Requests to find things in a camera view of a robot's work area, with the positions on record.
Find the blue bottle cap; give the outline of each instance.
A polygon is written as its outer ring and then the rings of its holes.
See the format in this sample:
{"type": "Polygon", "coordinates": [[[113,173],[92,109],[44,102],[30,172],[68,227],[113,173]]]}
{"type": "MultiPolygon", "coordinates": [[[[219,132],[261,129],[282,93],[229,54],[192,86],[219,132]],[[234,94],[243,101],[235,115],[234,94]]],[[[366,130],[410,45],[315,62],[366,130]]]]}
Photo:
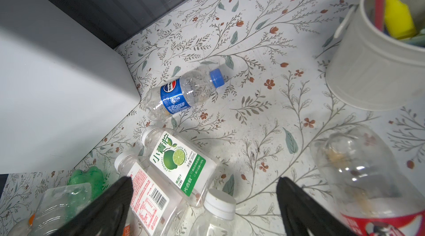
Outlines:
{"type": "Polygon", "coordinates": [[[212,83],[216,88],[221,87],[224,85],[224,78],[223,75],[220,72],[220,69],[214,69],[210,72],[210,77],[212,80],[212,83]]]}

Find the floral tablecloth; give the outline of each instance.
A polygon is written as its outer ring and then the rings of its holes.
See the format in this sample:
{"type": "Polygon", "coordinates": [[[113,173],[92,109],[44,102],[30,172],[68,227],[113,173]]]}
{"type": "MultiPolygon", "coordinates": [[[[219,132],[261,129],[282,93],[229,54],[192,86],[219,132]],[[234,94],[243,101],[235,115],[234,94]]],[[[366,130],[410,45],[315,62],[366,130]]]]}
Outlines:
{"type": "MultiPolygon", "coordinates": [[[[308,145],[355,125],[372,127],[391,147],[406,176],[425,192],[423,101],[395,111],[368,112],[345,105],[325,84],[338,48],[333,39],[353,0],[189,0],[120,45],[142,96],[152,87],[199,66],[224,67],[226,84],[202,106],[152,122],[137,106],[77,165],[105,172],[104,188],[118,175],[114,159],[141,149],[151,125],[181,132],[217,157],[224,172],[214,185],[237,201],[238,235],[283,235],[275,186],[288,176],[333,210],[326,181],[308,145]]],[[[0,201],[0,234],[37,207],[50,187],[73,170],[11,174],[0,201]]],[[[178,235],[189,233],[200,210],[190,210],[178,235]]],[[[135,235],[143,234],[141,227],[135,235]]]]}

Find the green plastic bottle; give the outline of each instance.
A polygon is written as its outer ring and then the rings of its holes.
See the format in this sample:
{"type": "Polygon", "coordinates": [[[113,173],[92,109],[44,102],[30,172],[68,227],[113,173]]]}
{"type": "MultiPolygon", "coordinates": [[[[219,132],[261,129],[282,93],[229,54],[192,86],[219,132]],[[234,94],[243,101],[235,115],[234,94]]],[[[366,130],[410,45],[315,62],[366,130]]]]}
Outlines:
{"type": "Polygon", "coordinates": [[[68,186],[88,182],[91,184],[91,200],[93,201],[102,194],[103,173],[96,167],[90,167],[87,171],[76,170],[68,181],[68,186]]]}

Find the floral pattern surface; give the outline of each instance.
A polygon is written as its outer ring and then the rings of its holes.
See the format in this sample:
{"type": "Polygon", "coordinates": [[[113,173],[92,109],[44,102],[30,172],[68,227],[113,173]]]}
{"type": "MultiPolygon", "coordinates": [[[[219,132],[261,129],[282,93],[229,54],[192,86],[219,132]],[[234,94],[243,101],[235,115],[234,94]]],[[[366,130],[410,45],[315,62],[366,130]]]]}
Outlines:
{"type": "MultiPolygon", "coordinates": [[[[97,166],[104,189],[118,178],[114,159],[143,152],[147,126],[167,126],[219,159],[214,186],[237,201],[240,235],[284,235],[275,198],[288,176],[335,212],[332,194],[309,154],[309,144],[364,124],[391,147],[404,174],[425,192],[425,108],[362,111],[339,101],[325,83],[338,48],[333,32],[355,0],[189,0],[117,48],[142,97],[155,86],[195,68],[220,67],[225,85],[201,106],[167,121],[131,111],[76,166],[97,166]]],[[[48,188],[65,185],[73,169],[11,174],[0,200],[0,234],[37,207],[48,188]]],[[[202,210],[190,209],[177,235],[188,234],[202,210]]],[[[145,235],[141,225],[134,235],[145,235]]]]}

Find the bottle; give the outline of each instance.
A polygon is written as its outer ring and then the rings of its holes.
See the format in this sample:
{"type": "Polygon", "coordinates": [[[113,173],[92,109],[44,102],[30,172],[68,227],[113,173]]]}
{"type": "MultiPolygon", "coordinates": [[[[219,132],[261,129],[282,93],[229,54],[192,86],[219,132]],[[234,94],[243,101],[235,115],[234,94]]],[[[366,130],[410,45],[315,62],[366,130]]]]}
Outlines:
{"type": "Polygon", "coordinates": [[[28,236],[45,236],[54,233],[71,221],[90,202],[90,183],[46,190],[35,210],[32,229],[28,236]]]}
{"type": "Polygon", "coordinates": [[[214,176],[221,170],[218,161],[170,128],[148,126],[140,138],[152,167],[192,207],[202,207],[214,176]]]}
{"type": "Polygon", "coordinates": [[[409,7],[400,0],[385,0],[384,20],[393,38],[401,40],[417,34],[409,7]]]}
{"type": "Polygon", "coordinates": [[[178,218],[186,213],[187,202],[149,167],[146,157],[122,152],[114,166],[120,177],[131,177],[134,191],[130,208],[150,236],[167,235],[170,228],[180,225],[178,218]]]}
{"type": "Polygon", "coordinates": [[[31,231],[34,217],[35,215],[33,214],[29,219],[23,219],[16,223],[9,233],[7,233],[7,236],[27,236],[31,231]]]}
{"type": "Polygon", "coordinates": [[[346,224],[362,236],[425,235],[425,198],[403,176],[390,148],[358,126],[310,145],[346,224]]]}
{"type": "Polygon", "coordinates": [[[71,178],[69,178],[68,186],[88,182],[91,184],[91,200],[93,201],[103,190],[103,173],[96,167],[92,166],[87,171],[75,170],[71,178]]]}
{"type": "Polygon", "coordinates": [[[150,89],[141,101],[152,121],[165,120],[187,108],[203,104],[216,88],[224,85],[220,69],[209,73],[191,70],[179,79],[150,89]]]}
{"type": "Polygon", "coordinates": [[[189,236],[233,235],[236,200],[232,196],[210,189],[205,197],[204,208],[205,212],[195,220],[189,236]]]}

